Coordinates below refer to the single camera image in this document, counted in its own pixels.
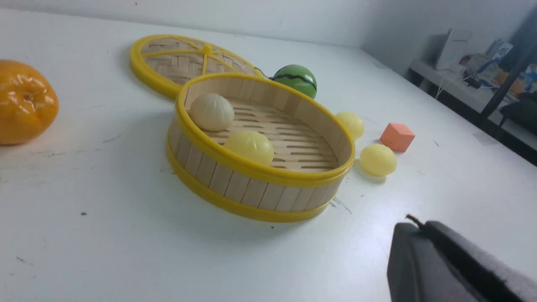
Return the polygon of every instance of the white tabletop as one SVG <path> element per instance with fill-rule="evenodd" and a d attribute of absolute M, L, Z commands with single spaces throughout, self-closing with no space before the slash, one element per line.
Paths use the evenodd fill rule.
<path fill-rule="evenodd" d="M 450 70 L 435 70 L 430 63 L 421 60 L 413 60 L 410 64 L 410 69 L 419 73 L 429 82 L 439 86 L 444 91 L 454 96 L 456 99 L 468 105 L 476 112 L 481 113 L 485 106 L 489 103 L 490 98 L 494 95 L 492 89 L 481 86 L 479 89 L 469 87 L 462 79 L 462 75 L 456 74 Z M 500 109 L 517 101 L 514 95 L 509 94 L 510 98 L 506 97 L 500 103 L 498 108 L 490 115 L 489 120 L 496 125 L 499 125 L 503 118 Z M 537 136 L 528 131 L 526 128 L 518 125 L 512 120 L 506 120 L 502 129 L 509 132 L 511 135 L 518 138 L 520 141 L 537 150 Z"/>
<path fill-rule="evenodd" d="M 309 67 L 319 102 L 362 116 L 358 154 L 389 122 L 416 138 L 385 182 L 353 169 L 309 221 L 227 213 L 170 172 L 172 102 L 128 68 L 130 45 L 163 33 L 211 41 L 267 74 Z M 1 301 L 389 301 L 392 231 L 407 213 L 537 278 L 537 168 L 362 51 L 11 10 L 0 10 L 0 41 L 61 102 L 44 135 L 0 148 Z"/>

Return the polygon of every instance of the orange toy fruit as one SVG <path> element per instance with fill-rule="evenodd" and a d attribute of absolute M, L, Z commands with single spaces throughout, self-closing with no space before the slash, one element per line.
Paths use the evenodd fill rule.
<path fill-rule="evenodd" d="M 38 137 L 58 114 L 56 93 L 39 71 L 0 60 L 0 145 Z"/>

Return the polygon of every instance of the orange cube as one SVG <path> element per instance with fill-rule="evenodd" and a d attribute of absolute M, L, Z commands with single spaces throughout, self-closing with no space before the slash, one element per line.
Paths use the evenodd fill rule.
<path fill-rule="evenodd" d="M 405 152 L 415 135 L 403 124 L 389 123 L 380 141 L 394 152 Z"/>

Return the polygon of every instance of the bamboo steamer lid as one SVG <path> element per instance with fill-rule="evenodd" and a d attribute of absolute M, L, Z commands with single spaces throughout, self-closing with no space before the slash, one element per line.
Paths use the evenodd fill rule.
<path fill-rule="evenodd" d="M 262 77 L 251 63 L 227 49 L 180 35 L 151 35 L 138 40 L 130 50 L 130 67 L 146 85 L 173 99 L 186 82 L 200 75 Z"/>

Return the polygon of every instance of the toy watermelon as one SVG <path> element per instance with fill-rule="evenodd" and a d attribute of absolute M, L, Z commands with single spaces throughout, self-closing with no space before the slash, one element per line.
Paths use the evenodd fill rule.
<path fill-rule="evenodd" d="M 306 67 L 300 65 L 287 65 L 276 71 L 272 80 L 289 86 L 301 93 L 315 98 L 317 95 L 317 81 Z"/>

